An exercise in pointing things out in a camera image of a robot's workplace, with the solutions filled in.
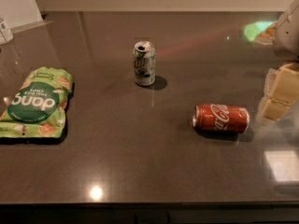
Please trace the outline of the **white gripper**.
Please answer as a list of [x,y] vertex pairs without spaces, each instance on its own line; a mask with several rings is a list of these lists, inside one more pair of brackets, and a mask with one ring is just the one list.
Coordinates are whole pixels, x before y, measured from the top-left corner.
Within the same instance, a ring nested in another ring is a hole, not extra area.
[[[278,18],[273,49],[286,61],[299,61],[299,0],[293,0]],[[265,76],[257,122],[281,119],[299,99],[299,63],[270,68]]]

